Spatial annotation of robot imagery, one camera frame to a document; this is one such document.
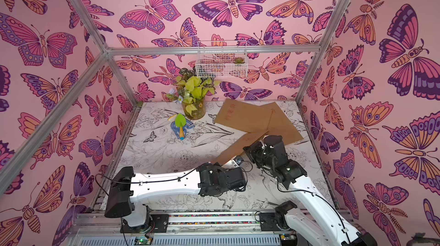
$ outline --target pink wall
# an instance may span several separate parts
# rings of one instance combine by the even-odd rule
[[[310,97],[311,85],[302,102],[334,194],[378,245],[404,245],[415,232],[434,238],[440,235],[440,29],[432,25],[440,10],[434,3],[352,0],[344,31],[333,38],[337,43],[334,51],[340,46],[342,55],[330,64],[322,61],[314,87],[317,101]],[[361,17],[359,8],[369,11],[363,5],[376,5],[375,13]],[[350,26],[352,19],[362,20],[352,21],[360,29],[356,34]],[[392,67],[400,56],[422,45],[429,53],[426,49],[418,56],[410,53],[412,58],[405,66]],[[417,77],[417,85],[412,76]],[[348,88],[352,81],[360,86]],[[407,83],[407,89],[401,81]]]

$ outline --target black cable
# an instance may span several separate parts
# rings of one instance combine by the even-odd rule
[[[311,195],[313,195],[313,196],[317,196],[317,197],[319,197],[320,199],[324,200],[325,203],[327,203],[327,205],[330,206],[330,208],[332,208],[332,210],[334,210],[334,212],[336,213],[336,215],[339,217],[339,220],[341,221],[342,228],[345,229],[344,221],[342,221],[342,218],[341,218],[341,216],[339,215],[338,211],[337,211],[335,208],[333,208],[332,205],[330,205],[330,203],[327,201],[327,199],[325,199],[325,198],[323,198],[323,197],[317,195],[316,193],[314,193],[314,192],[312,192],[312,191],[306,191],[306,190],[282,191],[282,190],[279,189],[279,182],[278,182],[278,180],[277,180],[277,182],[276,182],[276,187],[277,187],[278,191],[280,191],[280,192],[296,192],[296,191],[304,191],[304,192],[308,192],[308,193],[310,193]],[[345,235],[347,236],[347,240],[349,241],[349,244],[350,244],[351,242],[350,242],[349,234],[348,234],[348,233],[345,233]]]

